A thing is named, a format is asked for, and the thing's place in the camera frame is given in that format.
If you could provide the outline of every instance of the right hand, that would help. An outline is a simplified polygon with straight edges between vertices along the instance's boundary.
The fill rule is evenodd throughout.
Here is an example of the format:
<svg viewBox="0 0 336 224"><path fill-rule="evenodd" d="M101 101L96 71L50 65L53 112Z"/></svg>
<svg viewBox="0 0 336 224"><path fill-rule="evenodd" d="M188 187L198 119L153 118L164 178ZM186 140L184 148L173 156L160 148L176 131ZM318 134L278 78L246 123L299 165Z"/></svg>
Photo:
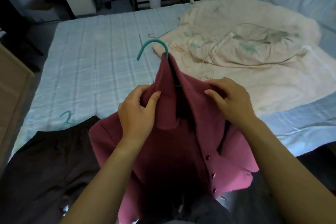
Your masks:
<svg viewBox="0 0 336 224"><path fill-rule="evenodd" d="M227 97L223 99L213 90L204 91L217 103L217 106L229 122L238 128L243 128L258 119L254 114L250 95L243 86L229 78L208 80L206 83L217 86L227 94Z"/></svg>

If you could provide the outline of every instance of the bed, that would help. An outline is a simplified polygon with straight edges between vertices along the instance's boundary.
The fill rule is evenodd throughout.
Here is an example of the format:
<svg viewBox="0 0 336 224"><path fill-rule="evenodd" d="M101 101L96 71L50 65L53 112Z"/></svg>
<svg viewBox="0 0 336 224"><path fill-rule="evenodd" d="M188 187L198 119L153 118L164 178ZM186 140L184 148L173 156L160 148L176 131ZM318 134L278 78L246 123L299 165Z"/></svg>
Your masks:
<svg viewBox="0 0 336 224"><path fill-rule="evenodd" d="M335 12L328 14L329 17L319 16L319 12L325 10L309 13L310 6L316 7L311 5L312 0L310 6L305 5L305 0L262 1L316 19L323 32L321 47L336 58L332 45L336 39L336 23L333 28L334 21L329 19L331 15L336 18ZM117 110L118 104L136 85L152 83L160 59L147 47L140 61L136 61L138 51L147 40L177 28L179 15L187 8L188 4L180 4L60 23L12 154L37 131L65 129L93 115L107 117ZM336 93L262 119L298 156L336 141L335 100Z"/></svg>

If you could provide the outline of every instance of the wooden furniture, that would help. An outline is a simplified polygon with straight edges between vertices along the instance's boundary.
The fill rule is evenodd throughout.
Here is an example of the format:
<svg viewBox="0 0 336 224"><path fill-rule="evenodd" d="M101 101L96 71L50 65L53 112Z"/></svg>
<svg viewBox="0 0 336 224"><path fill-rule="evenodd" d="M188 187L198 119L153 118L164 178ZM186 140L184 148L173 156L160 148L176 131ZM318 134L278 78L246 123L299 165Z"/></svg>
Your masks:
<svg viewBox="0 0 336 224"><path fill-rule="evenodd" d="M34 74L0 44L0 175L11 155Z"/></svg>

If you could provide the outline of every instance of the light blue bedsheet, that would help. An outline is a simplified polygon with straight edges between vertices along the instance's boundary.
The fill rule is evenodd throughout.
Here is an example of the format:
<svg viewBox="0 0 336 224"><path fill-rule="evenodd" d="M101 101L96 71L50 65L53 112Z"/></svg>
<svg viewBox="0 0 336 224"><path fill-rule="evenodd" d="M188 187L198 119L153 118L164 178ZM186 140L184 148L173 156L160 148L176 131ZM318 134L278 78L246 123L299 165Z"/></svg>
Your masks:
<svg viewBox="0 0 336 224"><path fill-rule="evenodd" d="M321 27L321 48L336 58L336 0L261 1L315 19ZM318 146L336 141L336 93L314 103L264 117L263 120L294 155L312 151Z"/></svg>

